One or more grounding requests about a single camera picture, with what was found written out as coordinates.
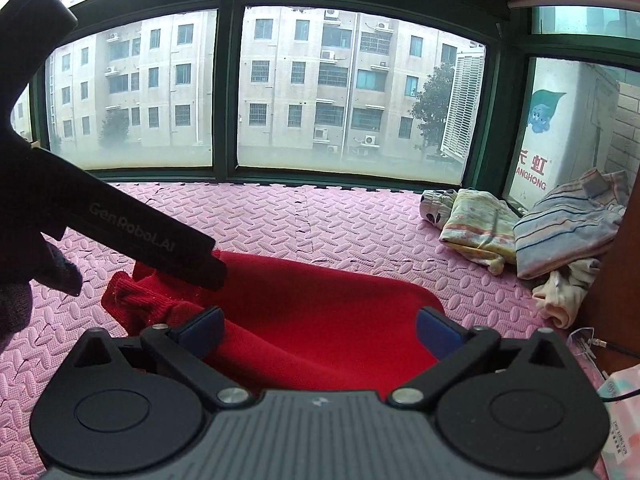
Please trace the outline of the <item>grey gloved left hand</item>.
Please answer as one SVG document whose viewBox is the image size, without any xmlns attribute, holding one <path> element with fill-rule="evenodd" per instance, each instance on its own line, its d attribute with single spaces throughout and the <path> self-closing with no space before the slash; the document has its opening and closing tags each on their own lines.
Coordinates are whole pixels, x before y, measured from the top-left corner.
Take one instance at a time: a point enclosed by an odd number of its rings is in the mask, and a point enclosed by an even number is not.
<svg viewBox="0 0 640 480">
<path fill-rule="evenodd" d="M 32 317 L 31 281 L 77 297 L 82 275 L 54 245 L 36 231 L 1 234 L 1 351 L 29 326 Z"/>
</svg>

